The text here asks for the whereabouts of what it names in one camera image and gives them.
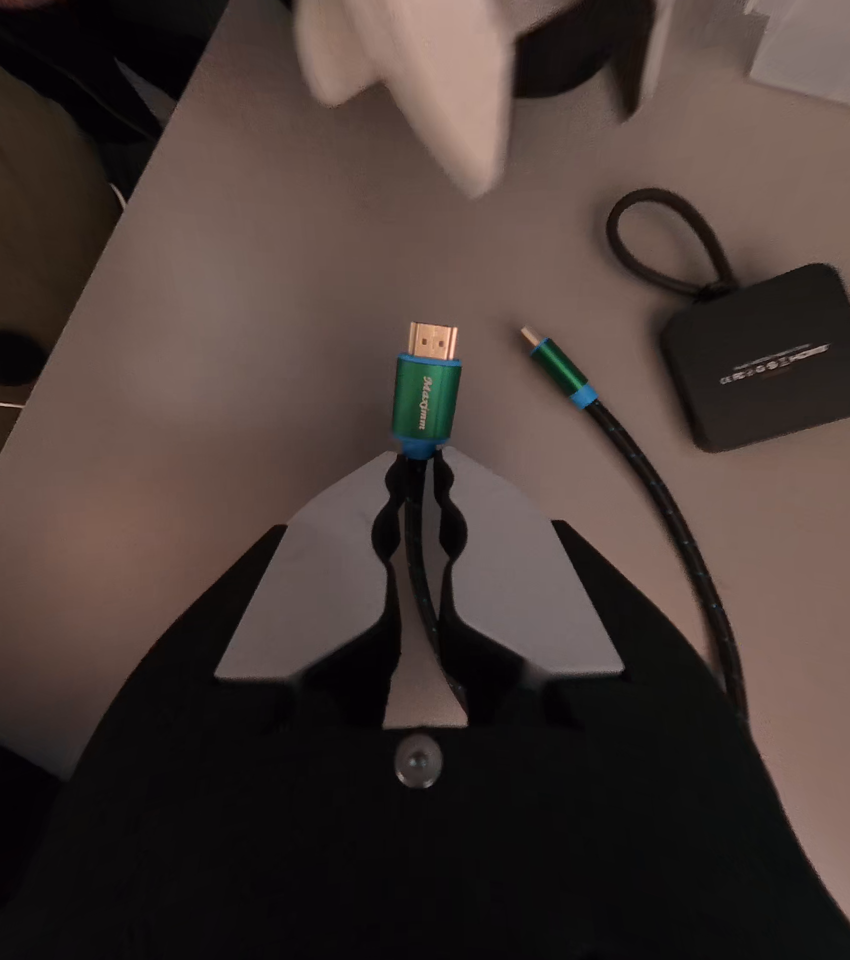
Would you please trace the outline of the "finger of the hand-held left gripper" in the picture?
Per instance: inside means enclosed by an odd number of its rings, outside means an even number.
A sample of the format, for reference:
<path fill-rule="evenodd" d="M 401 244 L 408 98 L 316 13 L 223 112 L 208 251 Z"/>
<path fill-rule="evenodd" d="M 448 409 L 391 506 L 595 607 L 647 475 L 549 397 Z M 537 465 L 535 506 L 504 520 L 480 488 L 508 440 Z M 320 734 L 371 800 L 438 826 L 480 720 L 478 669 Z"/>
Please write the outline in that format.
<path fill-rule="evenodd" d="M 314 99 L 338 107 L 382 85 L 398 99 L 402 2 L 298 1 L 296 53 Z"/>
<path fill-rule="evenodd" d="M 514 38 L 503 22 L 391 22 L 383 69 L 408 126 L 467 197 L 496 186 L 510 127 Z"/>

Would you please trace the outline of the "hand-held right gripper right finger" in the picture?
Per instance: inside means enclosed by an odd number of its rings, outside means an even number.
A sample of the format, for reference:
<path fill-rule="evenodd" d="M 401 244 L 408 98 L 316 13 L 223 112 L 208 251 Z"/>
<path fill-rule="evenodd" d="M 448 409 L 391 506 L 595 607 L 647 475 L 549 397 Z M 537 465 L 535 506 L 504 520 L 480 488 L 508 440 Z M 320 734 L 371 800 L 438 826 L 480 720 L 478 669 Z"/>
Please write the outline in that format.
<path fill-rule="evenodd" d="M 443 563 L 457 620 L 515 654 L 534 681 L 623 675 L 551 520 L 465 453 L 442 454 L 433 466 L 432 576 Z"/>

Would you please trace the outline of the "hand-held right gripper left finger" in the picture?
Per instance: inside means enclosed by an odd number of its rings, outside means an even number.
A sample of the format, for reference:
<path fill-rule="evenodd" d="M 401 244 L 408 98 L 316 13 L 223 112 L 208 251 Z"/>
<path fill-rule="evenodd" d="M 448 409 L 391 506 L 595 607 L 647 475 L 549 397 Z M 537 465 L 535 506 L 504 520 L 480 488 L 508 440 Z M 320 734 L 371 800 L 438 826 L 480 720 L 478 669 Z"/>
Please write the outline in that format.
<path fill-rule="evenodd" d="M 381 453 L 311 498 L 279 544 L 215 668 L 227 682 L 287 681 L 382 618 L 400 544 Z"/>

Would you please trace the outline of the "black hdmi cable green plugs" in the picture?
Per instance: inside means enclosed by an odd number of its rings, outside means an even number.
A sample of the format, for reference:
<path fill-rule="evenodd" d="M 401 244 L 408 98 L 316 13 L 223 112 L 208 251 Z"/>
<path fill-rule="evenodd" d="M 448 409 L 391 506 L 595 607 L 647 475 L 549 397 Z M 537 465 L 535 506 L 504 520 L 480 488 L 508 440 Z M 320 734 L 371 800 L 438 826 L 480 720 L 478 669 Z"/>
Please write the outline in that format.
<path fill-rule="evenodd" d="M 585 412 L 611 441 L 641 482 L 680 558 L 703 614 L 719 668 L 719 681 L 738 720 L 751 725 L 744 668 L 731 620 L 705 557 L 671 489 L 637 441 L 599 399 L 587 376 L 549 337 L 521 330 L 528 355 L 577 410 Z M 462 378 L 454 326 L 414 322 L 407 350 L 396 362 L 391 432 L 404 460 L 404 544 L 412 597 L 431 649 L 440 650 L 440 615 L 428 581 L 423 545 L 424 492 L 428 464 L 449 441 Z"/>

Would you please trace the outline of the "clear plastic bin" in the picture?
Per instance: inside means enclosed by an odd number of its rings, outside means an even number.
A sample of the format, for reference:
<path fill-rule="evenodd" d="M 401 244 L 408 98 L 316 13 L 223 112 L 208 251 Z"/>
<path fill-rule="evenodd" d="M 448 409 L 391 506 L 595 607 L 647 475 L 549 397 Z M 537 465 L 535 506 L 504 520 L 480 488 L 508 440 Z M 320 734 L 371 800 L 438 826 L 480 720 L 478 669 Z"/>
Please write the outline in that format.
<path fill-rule="evenodd" d="M 850 1 L 749 1 L 765 18 L 755 83 L 850 106 Z"/>

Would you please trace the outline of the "black hdmi splitter box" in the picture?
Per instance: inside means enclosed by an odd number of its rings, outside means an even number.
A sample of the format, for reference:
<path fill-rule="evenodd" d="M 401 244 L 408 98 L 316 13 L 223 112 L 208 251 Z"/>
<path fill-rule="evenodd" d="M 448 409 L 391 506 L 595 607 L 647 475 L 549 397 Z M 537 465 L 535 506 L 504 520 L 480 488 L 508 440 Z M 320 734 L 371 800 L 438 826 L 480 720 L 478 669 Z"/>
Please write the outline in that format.
<path fill-rule="evenodd" d="M 705 452 L 850 418 L 850 295 L 831 265 L 696 303 L 665 323 L 659 342 Z"/>

